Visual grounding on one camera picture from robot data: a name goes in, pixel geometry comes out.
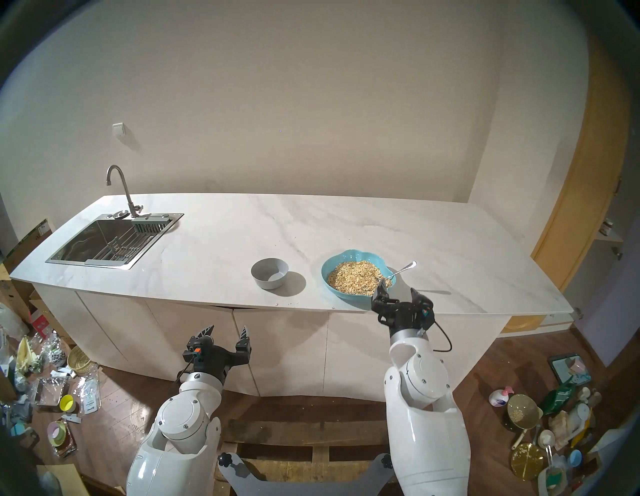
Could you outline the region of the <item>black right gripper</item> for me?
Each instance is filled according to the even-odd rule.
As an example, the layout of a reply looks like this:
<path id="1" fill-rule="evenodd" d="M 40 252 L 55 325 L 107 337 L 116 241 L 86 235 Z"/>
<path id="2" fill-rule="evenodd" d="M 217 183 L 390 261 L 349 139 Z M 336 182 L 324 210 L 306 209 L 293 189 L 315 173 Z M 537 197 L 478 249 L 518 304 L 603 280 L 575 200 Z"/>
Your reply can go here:
<path id="1" fill-rule="evenodd" d="M 433 302 L 424 294 L 410 288 L 411 302 L 390 301 L 388 279 L 379 279 L 371 295 L 371 310 L 389 331 L 390 341 L 422 338 L 433 326 Z"/>

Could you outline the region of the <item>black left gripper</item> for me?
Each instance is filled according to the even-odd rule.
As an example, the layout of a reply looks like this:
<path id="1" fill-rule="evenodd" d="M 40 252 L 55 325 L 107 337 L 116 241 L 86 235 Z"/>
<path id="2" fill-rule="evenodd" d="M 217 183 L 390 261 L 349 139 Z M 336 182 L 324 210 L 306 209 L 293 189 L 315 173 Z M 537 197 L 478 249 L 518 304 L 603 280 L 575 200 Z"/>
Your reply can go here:
<path id="1" fill-rule="evenodd" d="M 226 349 L 213 345 L 211 334 L 215 325 L 203 329 L 192 336 L 188 349 L 193 350 L 193 373 L 216 378 L 225 385 L 230 370 L 236 366 L 248 365 L 252 354 L 250 336 L 246 326 L 242 327 L 240 339 L 235 344 L 235 355 Z"/>

